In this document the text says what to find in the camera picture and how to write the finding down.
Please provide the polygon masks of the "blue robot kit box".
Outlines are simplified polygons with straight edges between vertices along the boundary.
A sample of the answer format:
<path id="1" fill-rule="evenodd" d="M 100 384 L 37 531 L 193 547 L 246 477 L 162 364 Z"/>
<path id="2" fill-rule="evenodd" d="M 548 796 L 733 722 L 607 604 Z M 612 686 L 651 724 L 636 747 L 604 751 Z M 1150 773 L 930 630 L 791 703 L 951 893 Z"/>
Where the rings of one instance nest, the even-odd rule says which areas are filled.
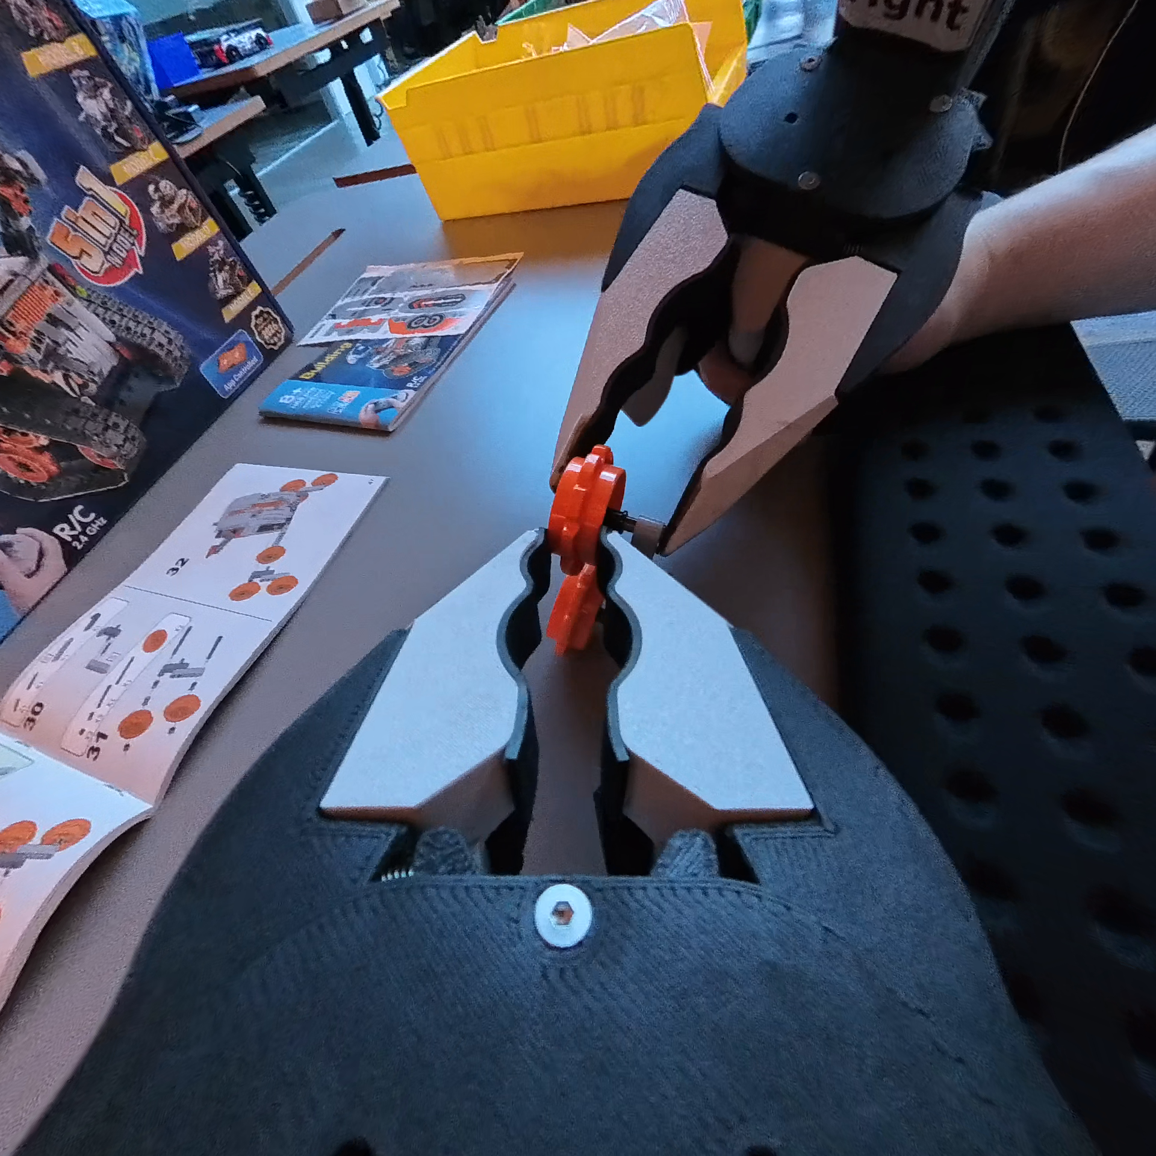
<path id="1" fill-rule="evenodd" d="M 1 635 L 293 334 L 87 2 L 1 2 Z"/>

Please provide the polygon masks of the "grey desk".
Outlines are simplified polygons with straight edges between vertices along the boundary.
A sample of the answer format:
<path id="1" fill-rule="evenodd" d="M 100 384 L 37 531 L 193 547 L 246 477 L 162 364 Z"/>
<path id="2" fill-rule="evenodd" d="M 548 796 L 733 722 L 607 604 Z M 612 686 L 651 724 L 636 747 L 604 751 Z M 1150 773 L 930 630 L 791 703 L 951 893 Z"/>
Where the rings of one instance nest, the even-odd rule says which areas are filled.
<path id="1" fill-rule="evenodd" d="M 3 642 L 3 689 L 118 585 L 237 462 L 385 474 L 371 503 L 276 640 L 201 729 L 158 813 L 89 867 L 41 931 L 3 1011 L 3 1153 L 15 1152 L 67 1081 L 117 999 L 154 909 L 243 772 L 388 631 L 407 624 L 543 525 L 548 474 L 622 203 L 440 223 L 415 177 L 329 185 L 242 246 L 296 329 L 367 265 L 520 250 L 515 289 L 393 435 L 274 424 L 257 406 L 316 351 L 282 352 Z M 611 439 L 626 509 L 665 516 L 713 441 L 720 401 L 677 378 L 644 428 Z M 805 441 L 669 561 L 673 576 L 834 704 L 835 567 L 826 443 Z M 543 768 L 526 847 L 531 874 L 603 875 L 593 790 L 605 688 L 600 644 L 526 667 Z"/>

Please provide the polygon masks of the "grey beam with orange gears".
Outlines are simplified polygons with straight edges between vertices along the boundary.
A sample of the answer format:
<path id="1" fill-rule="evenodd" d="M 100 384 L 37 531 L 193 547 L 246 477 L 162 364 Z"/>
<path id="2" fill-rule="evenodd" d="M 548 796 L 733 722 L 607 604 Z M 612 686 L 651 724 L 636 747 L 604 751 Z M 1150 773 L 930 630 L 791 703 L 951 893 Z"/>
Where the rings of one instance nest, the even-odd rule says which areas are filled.
<path id="1" fill-rule="evenodd" d="M 623 512 L 625 492 L 626 470 L 601 443 L 571 458 L 559 479 L 546 525 L 546 542 L 564 574 L 546 627 L 557 655 L 586 646 L 603 607 L 597 578 L 603 531 L 630 535 L 645 556 L 663 540 L 663 523 Z"/>

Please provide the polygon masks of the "clear plastic bags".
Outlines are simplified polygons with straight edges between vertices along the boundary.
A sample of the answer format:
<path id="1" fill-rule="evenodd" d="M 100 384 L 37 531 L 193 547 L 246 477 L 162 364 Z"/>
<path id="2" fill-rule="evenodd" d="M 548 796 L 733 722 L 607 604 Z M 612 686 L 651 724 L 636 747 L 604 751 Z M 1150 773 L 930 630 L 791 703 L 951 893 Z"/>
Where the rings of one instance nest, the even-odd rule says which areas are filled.
<path id="1" fill-rule="evenodd" d="M 703 57 L 706 42 L 710 37 L 713 22 L 693 20 L 689 18 L 685 2 L 682 1 L 654 1 L 630 13 L 630 16 L 618 20 L 598 35 L 590 37 L 582 29 L 568 24 L 565 37 L 549 48 L 534 48 L 528 41 L 524 42 L 524 55 L 537 56 L 542 53 L 556 53 L 576 48 L 597 45 L 616 38 L 626 38 L 630 35 L 640 35 L 651 31 L 666 30 L 677 24 L 687 24 L 695 34 L 698 52 Z"/>

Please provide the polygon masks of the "black perforated panel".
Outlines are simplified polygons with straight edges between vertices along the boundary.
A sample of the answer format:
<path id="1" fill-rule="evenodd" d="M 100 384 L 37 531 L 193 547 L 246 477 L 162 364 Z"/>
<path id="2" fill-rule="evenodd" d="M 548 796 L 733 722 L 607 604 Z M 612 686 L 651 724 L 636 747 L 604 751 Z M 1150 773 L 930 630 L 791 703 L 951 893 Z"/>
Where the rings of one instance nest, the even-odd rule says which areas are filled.
<path id="1" fill-rule="evenodd" d="M 839 407 L 842 704 L 1104 1153 L 1153 1153 L 1153 476 L 1069 326 Z"/>

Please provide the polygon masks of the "person's right hand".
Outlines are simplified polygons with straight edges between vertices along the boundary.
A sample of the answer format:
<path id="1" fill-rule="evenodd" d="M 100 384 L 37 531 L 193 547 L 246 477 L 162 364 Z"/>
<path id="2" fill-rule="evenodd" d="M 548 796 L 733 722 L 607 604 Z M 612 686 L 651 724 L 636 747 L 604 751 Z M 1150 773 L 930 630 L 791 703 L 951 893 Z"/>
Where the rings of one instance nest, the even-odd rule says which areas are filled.
<path id="1" fill-rule="evenodd" d="M 735 360 L 725 341 L 715 342 L 700 357 L 696 373 L 706 389 L 728 406 L 737 403 L 761 379 L 757 359 Z"/>

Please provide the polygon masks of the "grey background table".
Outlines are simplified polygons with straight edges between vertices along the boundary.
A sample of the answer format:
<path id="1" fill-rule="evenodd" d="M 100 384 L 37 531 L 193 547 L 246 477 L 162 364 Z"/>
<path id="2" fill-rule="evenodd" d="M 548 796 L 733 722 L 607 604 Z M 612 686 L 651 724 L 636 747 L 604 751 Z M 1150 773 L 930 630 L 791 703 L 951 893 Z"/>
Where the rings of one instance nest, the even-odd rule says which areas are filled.
<path id="1" fill-rule="evenodd" d="M 325 23 L 294 23 L 271 34 L 271 48 L 168 88 L 190 103 L 217 106 L 239 90 L 267 108 L 287 108 L 340 82 L 366 144 L 380 139 L 355 70 L 387 49 L 385 20 L 398 1 L 370 2 Z"/>

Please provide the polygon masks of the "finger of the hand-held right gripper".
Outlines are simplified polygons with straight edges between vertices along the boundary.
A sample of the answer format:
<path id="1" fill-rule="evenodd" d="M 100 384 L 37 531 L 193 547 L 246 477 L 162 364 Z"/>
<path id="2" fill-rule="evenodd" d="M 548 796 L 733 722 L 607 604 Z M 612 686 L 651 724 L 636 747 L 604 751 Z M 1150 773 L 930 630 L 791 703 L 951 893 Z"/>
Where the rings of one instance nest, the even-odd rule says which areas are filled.
<path id="1" fill-rule="evenodd" d="M 621 414 L 647 425 L 674 377 L 728 340 L 729 242 L 715 202 L 678 191 L 601 290 L 559 429 L 550 488 L 571 458 L 610 441 Z"/>
<path id="2" fill-rule="evenodd" d="M 744 393 L 731 436 L 702 463 L 662 554 L 714 524 L 834 408 L 837 386 L 897 278 L 861 257 L 802 268 L 786 297 L 784 348 Z"/>

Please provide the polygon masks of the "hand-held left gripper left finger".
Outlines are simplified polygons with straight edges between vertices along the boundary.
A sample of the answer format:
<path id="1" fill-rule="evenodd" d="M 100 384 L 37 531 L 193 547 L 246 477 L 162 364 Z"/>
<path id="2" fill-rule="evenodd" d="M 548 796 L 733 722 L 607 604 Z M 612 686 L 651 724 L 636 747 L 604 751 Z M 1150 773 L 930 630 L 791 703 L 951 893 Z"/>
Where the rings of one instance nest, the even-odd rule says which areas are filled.
<path id="1" fill-rule="evenodd" d="M 524 666 L 546 590 L 545 532 L 530 529 L 420 615 L 321 810 L 454 828 L 490 857 L 521 857 L 538 783 Z"/>

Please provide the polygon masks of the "yellow plastic bin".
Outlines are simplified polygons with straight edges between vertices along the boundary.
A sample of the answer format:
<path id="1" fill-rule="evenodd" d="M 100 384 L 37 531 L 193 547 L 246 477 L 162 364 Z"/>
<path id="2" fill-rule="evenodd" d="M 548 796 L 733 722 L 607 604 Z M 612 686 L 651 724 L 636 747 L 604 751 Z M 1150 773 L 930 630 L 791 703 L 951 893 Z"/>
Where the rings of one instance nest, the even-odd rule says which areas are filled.
<path id="1" fill-rule="evenodd" d="M 665 27 L 598 41 L 644 2 L 556 8 L 471 33 L 380 100 L 444 220 L 627 198 L 747 71 L 739 1 L 681 2 Z"/>

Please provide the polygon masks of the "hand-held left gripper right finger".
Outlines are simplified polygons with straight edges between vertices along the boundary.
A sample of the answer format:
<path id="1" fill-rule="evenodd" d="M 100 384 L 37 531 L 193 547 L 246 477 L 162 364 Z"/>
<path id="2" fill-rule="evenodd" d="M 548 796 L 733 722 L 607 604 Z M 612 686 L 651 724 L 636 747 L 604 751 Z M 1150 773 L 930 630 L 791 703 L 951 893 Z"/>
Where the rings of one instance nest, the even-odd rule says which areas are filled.
<path id="1" fill-rule="evenodd" d="M 601 536 L 607 857 L 656 857 L 699 829 L 815 816 L 815 802 L 728 620 L 621 534 Z"/>

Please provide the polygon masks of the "person's right forearm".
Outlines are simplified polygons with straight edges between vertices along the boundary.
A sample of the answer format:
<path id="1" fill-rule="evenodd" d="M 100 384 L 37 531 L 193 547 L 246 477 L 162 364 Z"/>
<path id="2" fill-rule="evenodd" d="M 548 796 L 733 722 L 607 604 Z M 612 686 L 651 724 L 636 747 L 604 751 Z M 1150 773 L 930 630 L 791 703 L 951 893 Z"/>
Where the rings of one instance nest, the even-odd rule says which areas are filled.
<path id="1" fill-rule="evenodd" d="M 1154 307 L 1154 128 L 973 217 L 945 297 L 883 366 L 955 342 Z"/>

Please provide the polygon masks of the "open white instruction manual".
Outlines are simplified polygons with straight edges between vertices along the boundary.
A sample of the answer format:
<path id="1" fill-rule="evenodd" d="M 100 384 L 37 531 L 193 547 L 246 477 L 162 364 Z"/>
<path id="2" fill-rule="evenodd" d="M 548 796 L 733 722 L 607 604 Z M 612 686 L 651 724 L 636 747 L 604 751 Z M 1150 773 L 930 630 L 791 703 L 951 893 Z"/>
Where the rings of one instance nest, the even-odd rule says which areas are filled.
<path id="1" fill-rule="evenodd" d="M 213 708 L 387 477 L 232 466 L 52 640 L 1 711 L 1 1003 L 65 893 L 151 816 Z"/>

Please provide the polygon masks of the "white toy car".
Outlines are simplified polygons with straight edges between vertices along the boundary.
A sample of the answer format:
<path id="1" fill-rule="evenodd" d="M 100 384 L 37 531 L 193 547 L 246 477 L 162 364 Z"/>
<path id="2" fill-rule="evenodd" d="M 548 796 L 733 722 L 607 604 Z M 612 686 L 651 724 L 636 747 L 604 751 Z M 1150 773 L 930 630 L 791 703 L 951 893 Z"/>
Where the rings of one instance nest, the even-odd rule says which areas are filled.
<path id="1" fill-rule="evenodd" d="M 259 19 L 186 33 L 184 41 L 202 70 L 226 67 L 272 48 Z"/>

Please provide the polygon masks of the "blue instruction booklet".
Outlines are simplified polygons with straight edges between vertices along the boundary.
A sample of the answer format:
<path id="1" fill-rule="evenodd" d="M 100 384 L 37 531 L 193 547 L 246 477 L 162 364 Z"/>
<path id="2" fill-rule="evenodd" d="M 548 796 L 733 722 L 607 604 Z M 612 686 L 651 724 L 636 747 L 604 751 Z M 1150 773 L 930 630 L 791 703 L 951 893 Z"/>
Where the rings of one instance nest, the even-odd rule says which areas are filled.
<path id="1" fill-rule="evenodd" d="M 257 411 L 268 419 L 392 432 L 444 375 L 513 283 L 506 278 L 495 285 L 458 334 L 337 341 L 276 385 Z"/>

